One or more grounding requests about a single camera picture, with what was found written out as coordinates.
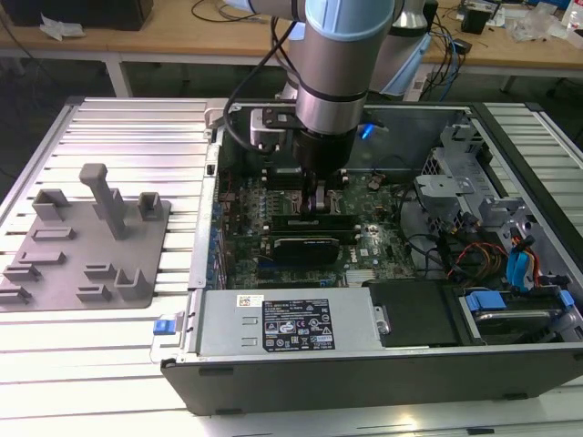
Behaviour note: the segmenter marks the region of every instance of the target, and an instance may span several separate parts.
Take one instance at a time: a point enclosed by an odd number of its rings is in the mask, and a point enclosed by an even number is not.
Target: gray floor
[[[23,77],[0,76],[0,198],[8,192],[36,146],[51,126],[67,96],[112,97],[103,66],[94,62],[45,61],[52,83],[38,66],[26,63]],[[178,65],[131,64],[128,71],[136,97],[226,97],[249,73],[248,66],[191,66],[188,83]],[[272,97],[285,75],[266,67],[242,92],[242,97]],[[461,75],[447,101],[538,102],[571,137],[583,128],[583,83],[565,82],[554,97],[546,92],[556,78],[520,77],[510,93],[499,91],[502,77]],[[441,89],[427,98],[439,98]],[[583,146],[583,135],[577,138]]]

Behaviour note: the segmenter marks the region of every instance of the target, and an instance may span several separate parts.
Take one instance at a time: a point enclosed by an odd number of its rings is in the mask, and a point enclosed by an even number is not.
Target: screw
[[[378,328],[380,334],[389,333],[389,325],[384,320],[378,320],[376,322],[376,327]]]

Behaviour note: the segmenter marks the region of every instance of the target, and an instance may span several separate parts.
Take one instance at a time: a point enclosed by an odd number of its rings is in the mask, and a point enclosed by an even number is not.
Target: power supply label
[[[263,349],[267,352],[335,349],[328,300],[265,300]]]

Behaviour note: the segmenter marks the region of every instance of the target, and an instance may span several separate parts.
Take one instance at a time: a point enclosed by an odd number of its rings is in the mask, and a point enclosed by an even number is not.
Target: green circuit board
[[[232,195],[223,227],[228,256],[227,288],[348,287],[354,278],[405,279],[416,276],[410,251],[399,237],[394,218],[402,190],[373,185],[372,173],[350,175],[350,183],[330,193],[331,214],[354,214],[360,235],[355,245],[340,247],[332,264],[308,267],[276,265],[264,255],[270,239],[261,232],[275,214],[299,214],[300,191],[268,190],[256,180],[244,180]]]

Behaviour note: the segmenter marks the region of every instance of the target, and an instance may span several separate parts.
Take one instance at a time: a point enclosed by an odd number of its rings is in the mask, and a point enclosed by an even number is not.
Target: blue latch
[[[506,309],[506,304],[500,291],[474,291],[469,296],[465,296],[465,302],[467,302],[467,306],[472,312]]]
[[[176,334],[175,320],[156,320],[154,322],[154,335],[174,335]]]
[[[565,308],[570,309],[573,308],[573,306],[575,306],[575,300],[573,299],[573,296],[571,296],[571,293],[569,293],[567,290],[561,290],[558,293],[558,296],[563,301],[563,305],[565,305]]]

